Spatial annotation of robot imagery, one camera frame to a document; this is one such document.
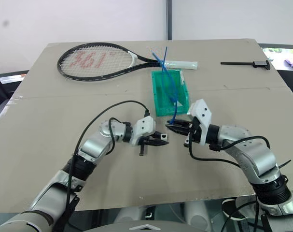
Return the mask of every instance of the cardboard surface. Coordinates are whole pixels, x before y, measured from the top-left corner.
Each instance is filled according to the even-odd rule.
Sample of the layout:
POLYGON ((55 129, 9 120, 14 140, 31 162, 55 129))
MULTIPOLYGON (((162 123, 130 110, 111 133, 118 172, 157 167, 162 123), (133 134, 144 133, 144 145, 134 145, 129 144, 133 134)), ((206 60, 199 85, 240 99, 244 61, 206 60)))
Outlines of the cardboard surface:
MULTIPOLYGON (((142 49, 141 45, 137 45, 140 43, 148 44, 126 42, 127 47, 132 45, 136 50, 142 49)), ((218 61, 215 64, 241 57, 264 59, 258 45, 253 40, 149 43, 156 46, 167 44, 169 54, 174 57, 177 57, 175 49, 186 50, 189 58, 180 55, 181 60, 199 61, 199 70, 184 72, 191 101, 204 98, 212 111, 213 124, 238 124, 248 128, 253 135, 267 137, 278 164, 292 159, 282 172, 288 176, 288 186, 293 189, 293 94, 273 68, 265 71, 235 67, 235 70, 232 66, 223 68, 214 65, 211 69, 206 60, 211 60, 213 55, 200 44, 214 44, 213 47, 217 44, 224 47, 222 43, 231 47, 235 45, 234 54, 215 53, 214 59, 218 61), (189 52, 188 44, 200 47, 199 56, 189 52), (209 72, 222 75, 206 74, 209 72)), ((27 209, 44 185, 66 164, 84 127, 103 109, 116 102, 138 100, 147 105, 155 117, 150 77, 152 69, 103 83, 71 81, 57 73, 55 61, 48 62, 49 56, 51 59, 55 56, 57 60, 73 44, 59 46, 62 49, 54 44, 44 50, 0 116, 0 212, 27 209)), ((90 128, 84 141, 98 129, 100 122, 111 116, 135 123, 143 117, 143 113, 140 106, 130 103, 112 109, 90 128)), ((169 117, 155 118, 158 131, 166 131, 164 122, 167 119, 169 117)), ((117 143, 114 152, 105 157, 88 178, 79 193, 81 201, 77 209, 172 203, 253 193, 237 167, 221 162, 192 160, 188 149, 183 147, 185 136, 170 131, 167 133, 170 144, 148 147, 144 157, 139 156, 139 147, 117 143)), ((193 150, 196 156, 232 160, 224 152, 209 151, 207 146, 194 145, 193 150)))

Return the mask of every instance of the racket strings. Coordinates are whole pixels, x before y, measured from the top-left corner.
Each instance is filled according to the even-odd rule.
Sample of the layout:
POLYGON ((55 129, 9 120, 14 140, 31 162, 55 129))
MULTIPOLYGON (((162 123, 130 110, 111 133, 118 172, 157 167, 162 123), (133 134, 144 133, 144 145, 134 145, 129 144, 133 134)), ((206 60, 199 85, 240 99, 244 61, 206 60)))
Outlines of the racket strings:
POLYGON ((61 70, 79 77, 102 76, 126 69, 132 56, 111 46, 87 46, 69 53, 60 63, 61 70))

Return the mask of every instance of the white grip tape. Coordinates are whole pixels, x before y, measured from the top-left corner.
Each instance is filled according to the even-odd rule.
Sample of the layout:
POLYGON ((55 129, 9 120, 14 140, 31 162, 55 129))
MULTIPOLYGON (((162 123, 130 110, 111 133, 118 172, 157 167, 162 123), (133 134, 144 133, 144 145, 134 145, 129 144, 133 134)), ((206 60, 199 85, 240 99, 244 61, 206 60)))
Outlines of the white grip tape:
POLYGON ((198 62, 166 60, 165 66, 170 69, 194 69, 194 70, 197 70, 198 62))

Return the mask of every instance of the tennis racket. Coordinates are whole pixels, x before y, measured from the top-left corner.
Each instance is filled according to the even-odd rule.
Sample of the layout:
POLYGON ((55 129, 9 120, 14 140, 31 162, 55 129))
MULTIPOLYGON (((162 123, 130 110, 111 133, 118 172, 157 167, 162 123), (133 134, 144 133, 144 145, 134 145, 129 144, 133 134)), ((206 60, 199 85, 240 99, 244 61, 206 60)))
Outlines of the tennis racket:
MULTIPOLYGON (((134 70, 160 67, 154 59, 145 58, 112 43, 85 43, 65 52, 57 62, 58 71, 77 81, 101 81, 134 70)), ((197 69, 197 62, 165 61, 167 68, 197 69)))

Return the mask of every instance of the green plastic basket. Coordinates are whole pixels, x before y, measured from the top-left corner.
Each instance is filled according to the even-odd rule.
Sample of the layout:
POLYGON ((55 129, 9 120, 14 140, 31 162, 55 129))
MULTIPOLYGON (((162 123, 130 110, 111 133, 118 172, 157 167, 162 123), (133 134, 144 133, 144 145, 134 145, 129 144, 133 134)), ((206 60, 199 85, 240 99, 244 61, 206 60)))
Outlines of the green plastic basket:
MULTIPOLYGON (((189 109, 188 91, 181 70, 168 71, 176 85, 178 94, 177 114, 186 114, 189 109)), ((175 105, 169 98, 174 94, 174 88, 166 72, 152 71, 154 102, 157 116, 174 115, 175 105)))

